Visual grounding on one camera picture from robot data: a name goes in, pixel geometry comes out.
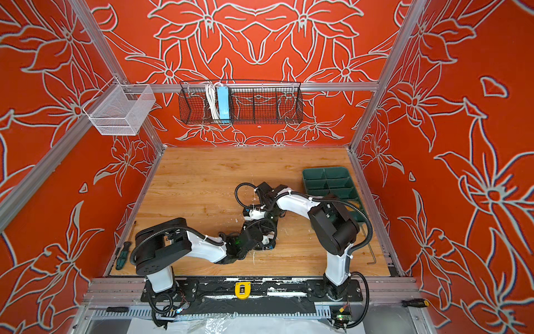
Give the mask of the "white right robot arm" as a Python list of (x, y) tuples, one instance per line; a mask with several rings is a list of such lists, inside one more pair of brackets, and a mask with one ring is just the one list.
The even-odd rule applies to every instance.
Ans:
[(240, 183), (234, 197), (243, 207), (244, 217), (256, 224), (276, 225), (286, 212), (308, 218), (327, 253), (323, 293), (334, 300), (346, 293), (352, 254), (367, 246), (374, 235), (369, 218), (358, 207), (333, 194), (313, 196), (285, 185), (274, 189), (265, 182), (257, 186)]

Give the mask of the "green plastic divider tray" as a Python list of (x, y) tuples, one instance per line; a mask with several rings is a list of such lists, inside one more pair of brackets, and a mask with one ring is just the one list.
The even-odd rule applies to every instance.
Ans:
[(308, 195), (325, 197), (333, 194), (341, 200), (352, 203), (360, 213), (349, 209), (350, 213), (357, 222), (361, 224), (365, 222), (363, 214), (367, 213), (347, 168), (342, 166), (307, 168), (303, 170), (303, 186)]

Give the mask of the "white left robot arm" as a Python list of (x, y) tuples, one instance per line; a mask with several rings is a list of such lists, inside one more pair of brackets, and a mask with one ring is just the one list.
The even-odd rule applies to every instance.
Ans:
[(184, 218), (146, 228), (135, 236), (130, 263), (136, 274), (144, 276), (156, 294), (175, 286), (172, 265), (183, 257), (213, 264), (233, 264), (252, 251), (271, 250), (278, 234), (277, 221), (271, 218), (246, 221), (240, 232), (210, 237), (189, 227)]

